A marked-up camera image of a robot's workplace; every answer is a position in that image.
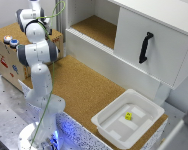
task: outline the yellow sponge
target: yellow sponge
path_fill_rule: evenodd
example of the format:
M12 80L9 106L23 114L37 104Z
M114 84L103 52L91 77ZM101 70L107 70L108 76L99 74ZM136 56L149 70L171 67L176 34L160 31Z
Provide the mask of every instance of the yellow sponge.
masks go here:
M125 115L125 119L131 120L131 118L132 118L132 113L127 112L126 115Z

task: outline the white plastic bin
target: white plastic bin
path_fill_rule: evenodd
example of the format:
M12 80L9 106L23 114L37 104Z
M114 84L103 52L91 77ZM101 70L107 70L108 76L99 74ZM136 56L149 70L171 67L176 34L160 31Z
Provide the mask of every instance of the white plastic bin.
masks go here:
M132 119L126 120L127 112ZM127 90L92 118L99 133L120 149L130 149L164 114L164 109L134 90Z

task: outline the cable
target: cable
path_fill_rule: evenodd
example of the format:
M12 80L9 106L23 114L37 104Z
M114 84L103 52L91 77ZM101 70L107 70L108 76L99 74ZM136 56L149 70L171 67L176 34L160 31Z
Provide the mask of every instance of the cable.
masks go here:
M55 6L55 8L54 8L54 11L56 10L58 4L60 4L60 3L64 3L64 7L63 7L62 10L61 10L58 14L56 14L55 16L59 15L59 14L65 9L65 2L64 2L64 1L61 1L61 2L59 2L59 3L56 4L56 6ZM53 17L55 17L55 16L52 15L51 17L38 17L37 19L39 19L39 18L53 18ZM42 25L41 23L38 23L38 24L43 28L43 30L46 32L46 34L47 34L47 36L48 36L48 39L50 40L50 36L49 36L47 30L43 27L43 25ZM54 88L54 62L53 62L53 73L52 73L52 74L53 74L53 75L52 75L52 76L53 76L53 77L52 77L52 91L53 91L53 88ZM34 135L34 138L33 138L32 142L31 142L30 150L31 150L31 148L32 148L32 145L33 145L33 143L34 143L34 140L35 140L35 138L36 138L36 135L37 135L37 133L38 133L38 130L39 130L39 128L40 128L40 125L41 125L41 122L42 122L43 117L44 117L44 115L45 115L45 112L46 112L46 110L47 110L47 108L48 108L48 105L49 105L49 102L50 102L50 99L51 99L51 96L52 96L52 91L50 92L50 96L49 96L49 98L48 98L48 102L47 102L47 104L46 104L45 110L44 110L43 115L42 115L42 117L41 117L41 120L40 120L40 122L39 122L39 124L38 124L38 127L37 127L37 129L36 129L36 133L35 133L35 135Z

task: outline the black handle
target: black handle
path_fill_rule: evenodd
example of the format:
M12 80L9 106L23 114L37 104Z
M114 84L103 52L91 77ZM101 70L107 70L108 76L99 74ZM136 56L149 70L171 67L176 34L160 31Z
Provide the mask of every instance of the black handle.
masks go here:
M147 32L147 36L145 37L144 41L143 41L143 45L142 45L142 49L141 49L141 54L139 57L139 63L142 64L147 60L147 57L145 57L145 53L147 50L147 46L148 46L148 40L151 39L154 35L150 32Z

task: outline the white cabinet door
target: white cabinet door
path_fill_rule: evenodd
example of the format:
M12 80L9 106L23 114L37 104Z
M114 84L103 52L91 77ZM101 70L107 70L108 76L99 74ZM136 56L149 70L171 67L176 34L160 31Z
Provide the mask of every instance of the white cabinet door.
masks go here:
M148 40L147 60L140 64L139 57L147 32L154 37ZM115 55L173 86L187 51L187 35L127 9L120 9Z

